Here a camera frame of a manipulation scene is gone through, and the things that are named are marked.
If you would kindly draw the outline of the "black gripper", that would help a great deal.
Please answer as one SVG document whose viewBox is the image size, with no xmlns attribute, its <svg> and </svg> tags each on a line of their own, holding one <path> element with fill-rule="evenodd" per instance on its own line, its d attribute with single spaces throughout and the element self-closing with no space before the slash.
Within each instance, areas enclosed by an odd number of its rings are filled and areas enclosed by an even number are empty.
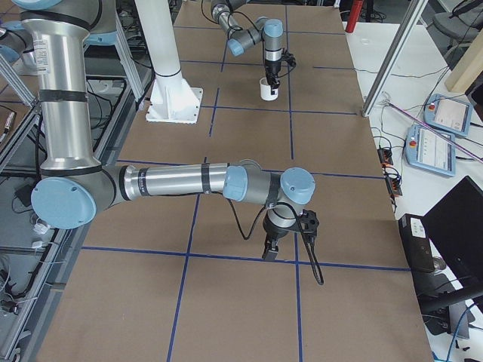
<svg viewBox="0 0 483 362">
<path fill-rule="evenodd" d="M 280 86 L 278 74 L 281 71 L 281 60 L 264 60 L 267 84 L 270 85 L 271 94 L 277 94 Z"/>
<path fill-rule="evenodd" d="M 274 210 L 269 210 L 263 218 L 263 229 L 266 233 L 262 259 L 276 260 L 278 255 L 277 240 L 289 232 L 298 232 L 295 218 L 286 219 L 279 216 Z"/>
</svg>

